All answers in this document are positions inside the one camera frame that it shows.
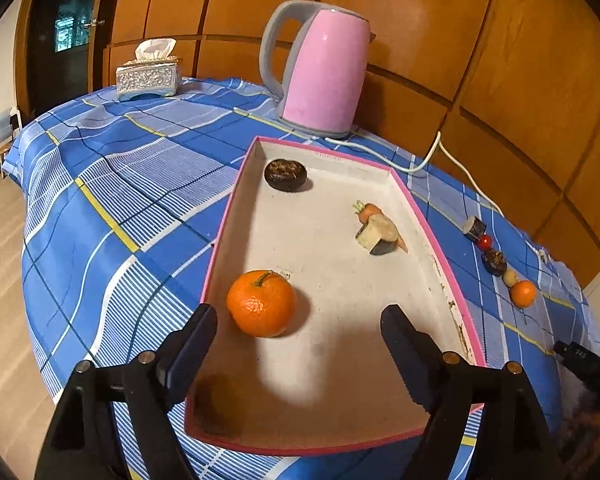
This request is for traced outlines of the person's hand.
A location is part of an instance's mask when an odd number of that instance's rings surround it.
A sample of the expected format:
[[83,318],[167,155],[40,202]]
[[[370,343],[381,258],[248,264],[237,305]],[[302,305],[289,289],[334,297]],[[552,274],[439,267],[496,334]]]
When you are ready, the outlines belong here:
[[562,427],[558,456],[565,479],[600,479],[600,390],[579,396]]

